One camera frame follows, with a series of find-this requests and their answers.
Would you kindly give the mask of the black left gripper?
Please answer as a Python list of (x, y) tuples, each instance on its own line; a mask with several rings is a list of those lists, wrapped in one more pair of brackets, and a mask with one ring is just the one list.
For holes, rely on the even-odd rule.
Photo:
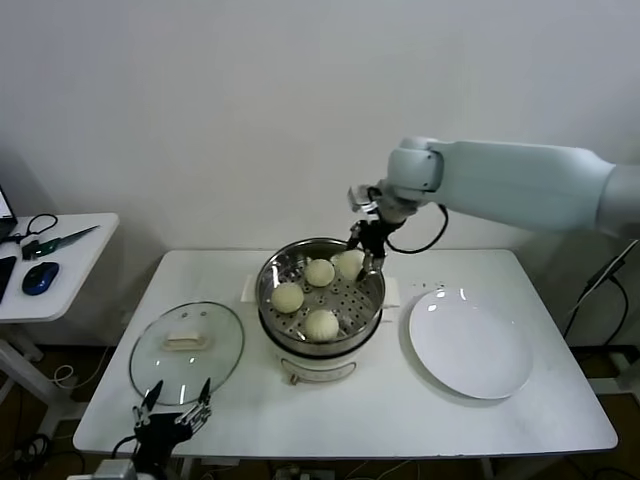
[(160, 380), (148, 390), (139, 406), (134, 406), (134, 427), (138, 449), (133, 455), (137, 473), (154, 479), (168, 479), (168, 463), (173, 449), (193, 436), (191, 425), (204, 425), (211, 415), (211, 379), (204, 383), (196, 404), (182, 413), (153, 414), (164, 381)]

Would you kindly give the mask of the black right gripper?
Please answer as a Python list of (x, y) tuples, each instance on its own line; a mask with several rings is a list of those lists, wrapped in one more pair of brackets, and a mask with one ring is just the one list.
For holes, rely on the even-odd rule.
[(379, 271), (379, 259), (375, 256), (385, 256), (385, 245), (388, 237), (400, 228), (399, 223), (390, 223), (383, 219), (355, 223), (350, 228), (347, 249), (354, 250), (361, 243), (365, 253), (361, 268), (356, 276), (357, 281), (363, 281), (368, 275)]

